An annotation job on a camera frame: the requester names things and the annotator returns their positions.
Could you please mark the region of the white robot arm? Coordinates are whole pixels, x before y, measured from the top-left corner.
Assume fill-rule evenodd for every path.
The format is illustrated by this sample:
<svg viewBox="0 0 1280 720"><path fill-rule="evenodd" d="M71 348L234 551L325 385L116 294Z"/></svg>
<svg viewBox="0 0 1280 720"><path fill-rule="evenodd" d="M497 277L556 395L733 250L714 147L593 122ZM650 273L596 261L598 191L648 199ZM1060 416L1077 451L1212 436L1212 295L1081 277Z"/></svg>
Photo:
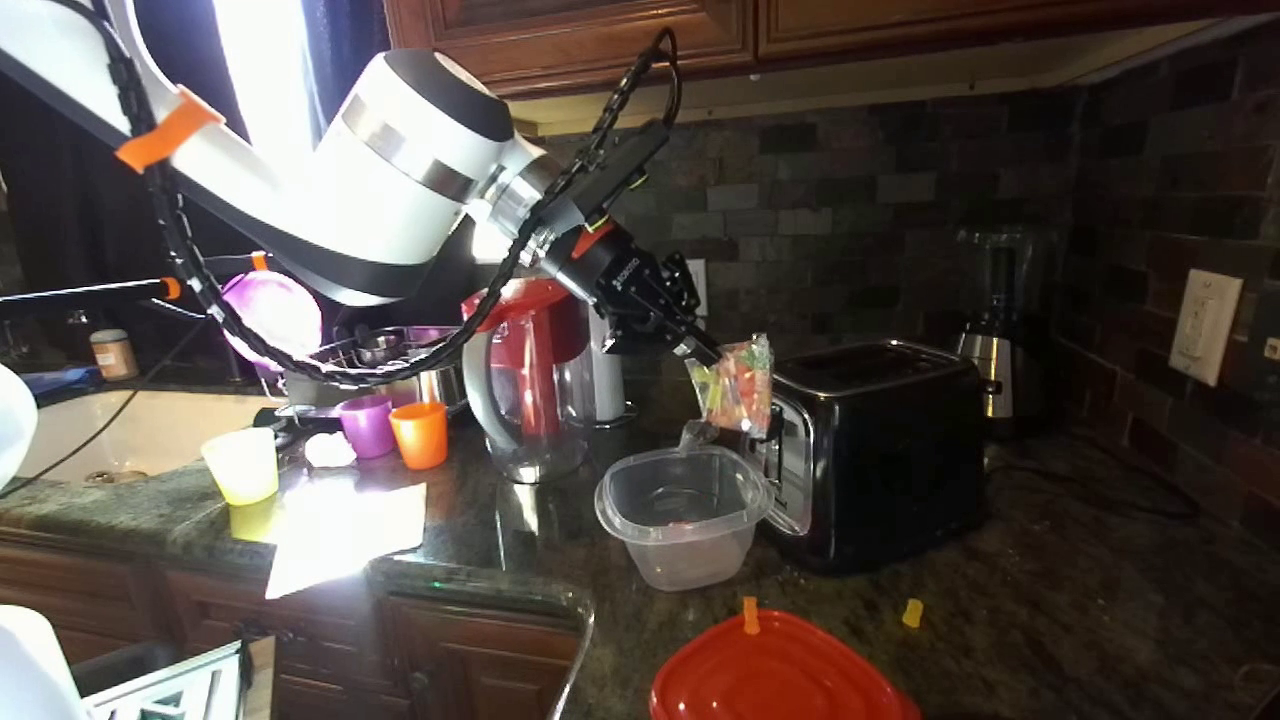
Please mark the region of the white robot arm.
<svg viewBox="0 0 1280 720"><path fill-rule="evenodd" d="M271 364L296 358L227 308L195 255L187 206L218 214L346 308L413 295L449 236L475 226L502 241L502 273L538 269L635 340L700 364L719 358L683 269L650 261L612 221L612 199L669 140L665 122L632 140L596 128L556 167L457 61L392 49L364 63L299 165L271 165L159 73L133 0L0 0L0 63L148 185L176 277Z"/></svg>

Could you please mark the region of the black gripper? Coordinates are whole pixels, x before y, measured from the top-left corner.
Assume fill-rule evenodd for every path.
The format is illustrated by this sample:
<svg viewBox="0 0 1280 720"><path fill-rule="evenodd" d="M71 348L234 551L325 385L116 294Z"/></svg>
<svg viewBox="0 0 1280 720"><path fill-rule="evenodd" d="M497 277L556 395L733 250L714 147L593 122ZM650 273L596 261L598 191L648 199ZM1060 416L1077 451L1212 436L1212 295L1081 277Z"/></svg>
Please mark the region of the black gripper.
<svg viewBox="0 0 1280 720"><path fill-rule="evenodd" d="M690 273L632 243L619 226L565 233L538 264L615 328L619 345L676 345L679 361L713 368L719 348Z"/></svg>

